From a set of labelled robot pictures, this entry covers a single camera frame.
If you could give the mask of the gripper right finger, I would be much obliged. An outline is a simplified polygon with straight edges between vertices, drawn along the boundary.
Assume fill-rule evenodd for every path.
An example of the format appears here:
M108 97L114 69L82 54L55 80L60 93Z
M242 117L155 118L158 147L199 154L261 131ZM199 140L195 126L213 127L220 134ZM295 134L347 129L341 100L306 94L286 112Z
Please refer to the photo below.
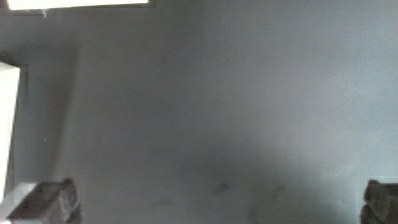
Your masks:
M398 183L368 181L361 224L398 224Z

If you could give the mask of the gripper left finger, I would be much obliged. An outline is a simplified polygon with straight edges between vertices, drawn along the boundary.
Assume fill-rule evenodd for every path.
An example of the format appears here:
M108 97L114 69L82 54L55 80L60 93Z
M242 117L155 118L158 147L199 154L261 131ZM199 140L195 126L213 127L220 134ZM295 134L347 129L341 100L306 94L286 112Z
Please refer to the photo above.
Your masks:
M84 224L76 185L60 182L25 182L2 201L2 224Z

